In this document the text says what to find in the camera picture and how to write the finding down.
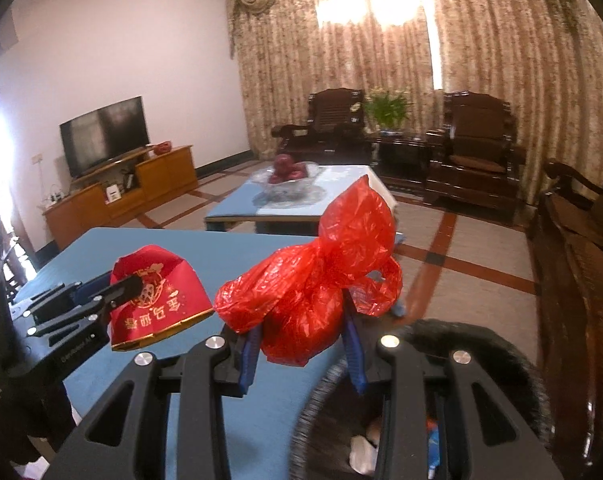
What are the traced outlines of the red bowl on cabinet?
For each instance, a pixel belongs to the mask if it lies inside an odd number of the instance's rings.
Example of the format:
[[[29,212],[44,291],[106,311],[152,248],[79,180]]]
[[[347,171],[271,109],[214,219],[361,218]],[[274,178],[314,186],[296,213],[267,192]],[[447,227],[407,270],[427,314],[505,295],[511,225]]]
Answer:
[[[164,141],[154,145],[153,153],[155,156],[165,155],[172,151],[172,142]]]

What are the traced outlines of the patterned beige curtains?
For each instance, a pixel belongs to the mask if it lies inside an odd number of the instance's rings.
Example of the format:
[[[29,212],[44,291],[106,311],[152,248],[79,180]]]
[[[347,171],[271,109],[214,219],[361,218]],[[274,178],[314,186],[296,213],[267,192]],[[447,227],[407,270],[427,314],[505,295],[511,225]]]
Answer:
[[[511,104],[527,152],[522,191],[542,164],[603,180],[603,20],[589,0],[227,0],[248,142],[299,122],[327,88],[401,92],[410,130],[443,120],[443,97],[469,90]]]

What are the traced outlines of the green potted plant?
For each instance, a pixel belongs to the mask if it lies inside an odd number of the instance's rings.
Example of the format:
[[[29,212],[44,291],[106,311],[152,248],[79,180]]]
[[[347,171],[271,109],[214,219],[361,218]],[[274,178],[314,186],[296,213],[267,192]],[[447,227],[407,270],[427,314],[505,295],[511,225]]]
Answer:
[[[405,90],[371,89],[364,102],[367,119],[379,131],[399,131],[408,118],[410,102]]]

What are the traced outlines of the red gold-printed pouch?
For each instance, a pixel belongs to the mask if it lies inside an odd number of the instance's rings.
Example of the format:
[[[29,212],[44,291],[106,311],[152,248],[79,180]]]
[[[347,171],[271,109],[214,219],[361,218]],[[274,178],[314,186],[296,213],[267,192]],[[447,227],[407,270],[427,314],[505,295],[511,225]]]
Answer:
[[[137,275],[142,292],[111,312],[111,348],[127,351],[166,339],[214,313],[210,298],[186,259],[156,245],[118,258],[115,284]]]

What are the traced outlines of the dark wooden side table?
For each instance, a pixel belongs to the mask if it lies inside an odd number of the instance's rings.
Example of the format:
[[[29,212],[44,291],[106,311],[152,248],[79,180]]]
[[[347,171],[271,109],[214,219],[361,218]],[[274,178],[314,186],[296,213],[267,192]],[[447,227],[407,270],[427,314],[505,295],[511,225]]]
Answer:
[[[422,195],[431,158],[424,133],[372,136],[371,167],[395,191]]]

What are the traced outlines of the red plastic bag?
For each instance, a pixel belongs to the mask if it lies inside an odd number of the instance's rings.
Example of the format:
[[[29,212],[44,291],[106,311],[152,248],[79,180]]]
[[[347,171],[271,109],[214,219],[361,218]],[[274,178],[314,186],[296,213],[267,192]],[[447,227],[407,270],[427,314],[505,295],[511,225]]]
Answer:
[[[214,309],[238,334],[260,326],[269,361],[304,366],[341,333],[344,292],[367,316],[396,302],[402,270],[394,246],[390,208],[361,177],[327,206],[315,240],[281,248],[222,285]]]

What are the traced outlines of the coffee table with blue cloth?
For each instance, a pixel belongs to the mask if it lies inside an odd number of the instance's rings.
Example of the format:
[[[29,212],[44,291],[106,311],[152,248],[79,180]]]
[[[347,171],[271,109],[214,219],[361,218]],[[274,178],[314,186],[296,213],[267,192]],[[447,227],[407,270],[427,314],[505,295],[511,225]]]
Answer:
[[[208,231],[226,232],[232,224],[251,221],[262,234],[317,233],[326,207],[355,183],[366,177],[373,190],[382,196],[391,211],[397,200],[367,165],[307,165],[309,176],[297,181],[270,184],[271,167],[256,171],[246,182],[206,214]]]

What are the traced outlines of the red fruit in bowl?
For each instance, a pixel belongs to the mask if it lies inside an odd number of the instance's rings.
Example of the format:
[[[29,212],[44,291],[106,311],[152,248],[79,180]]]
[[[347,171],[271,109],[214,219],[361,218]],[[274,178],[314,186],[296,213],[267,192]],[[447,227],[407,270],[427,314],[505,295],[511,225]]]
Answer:
[[[307,165],[304,162],[295,162],[288,154],[280,154],[274,159],[272,174],[268,179],[270,184],[279,184],[288,181],[302,180],[308,177]]]

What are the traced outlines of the flat screen television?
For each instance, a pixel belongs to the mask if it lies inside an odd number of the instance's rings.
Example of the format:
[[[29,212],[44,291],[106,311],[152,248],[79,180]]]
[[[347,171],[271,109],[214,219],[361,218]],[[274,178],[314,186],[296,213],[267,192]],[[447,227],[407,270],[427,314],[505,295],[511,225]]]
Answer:
[[[60,135],[73,178],[150,143],[141,96],[63,122]]]

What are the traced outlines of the black dining chair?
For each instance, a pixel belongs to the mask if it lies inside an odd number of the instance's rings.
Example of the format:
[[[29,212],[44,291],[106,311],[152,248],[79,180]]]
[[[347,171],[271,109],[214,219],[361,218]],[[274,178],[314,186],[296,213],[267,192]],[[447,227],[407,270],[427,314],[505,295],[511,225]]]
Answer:
[[[0,270],[10,304],[21,288],[37,274],[29,241],[13,226],[4,228]]]

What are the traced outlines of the black trash bin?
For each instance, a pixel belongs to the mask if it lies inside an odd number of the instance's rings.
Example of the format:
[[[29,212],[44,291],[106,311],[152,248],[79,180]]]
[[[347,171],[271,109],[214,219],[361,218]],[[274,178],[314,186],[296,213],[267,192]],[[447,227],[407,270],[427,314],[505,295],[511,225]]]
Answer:
[[[558,479],[548,395],[532,362],[485,327],[438,320],[382,330],[346,321],[345,355],[293,432],[293,479],[356,479],[348,441],[381,421],[375,479]]]

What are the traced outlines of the white box in cabinet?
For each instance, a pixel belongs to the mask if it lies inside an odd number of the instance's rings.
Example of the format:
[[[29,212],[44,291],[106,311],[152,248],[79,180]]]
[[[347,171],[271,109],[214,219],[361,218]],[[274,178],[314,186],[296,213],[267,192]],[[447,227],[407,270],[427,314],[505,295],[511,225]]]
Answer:
[[[120,193],[119,187],[117,184],[108,185],[108,187],[105,188],[105,194],[106,194],[106,203],[108,203],[108,204],[117,202],[117,200],[120,200],[122,198],[122,193]]]

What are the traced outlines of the dark wooden sofa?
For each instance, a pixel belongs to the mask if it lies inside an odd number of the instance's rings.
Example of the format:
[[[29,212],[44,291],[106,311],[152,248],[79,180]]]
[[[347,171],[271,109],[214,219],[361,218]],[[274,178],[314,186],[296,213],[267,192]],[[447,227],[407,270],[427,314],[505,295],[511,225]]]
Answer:
[[[566,478],[603,453],[603,184],[548,160],[528,237],[540,286],[542,377],[550,448]]]

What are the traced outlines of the blue paper packet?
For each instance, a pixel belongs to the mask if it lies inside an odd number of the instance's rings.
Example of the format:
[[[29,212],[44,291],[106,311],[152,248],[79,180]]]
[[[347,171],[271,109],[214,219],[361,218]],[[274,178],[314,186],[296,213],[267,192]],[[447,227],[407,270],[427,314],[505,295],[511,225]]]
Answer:
[[[440,465],[439,428],[434,419],[426,421],[428,480],[433,480]]]

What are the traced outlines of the white plastic bag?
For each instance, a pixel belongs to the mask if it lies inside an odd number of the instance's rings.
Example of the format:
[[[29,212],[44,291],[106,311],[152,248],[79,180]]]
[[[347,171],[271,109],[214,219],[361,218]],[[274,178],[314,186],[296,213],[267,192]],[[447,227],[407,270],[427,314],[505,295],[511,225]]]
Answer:
[[[379,441],[381,441],[382,419],[373,419],[365,434],[350,439],[348,463],[357,474],[372,477],[375,473]]]

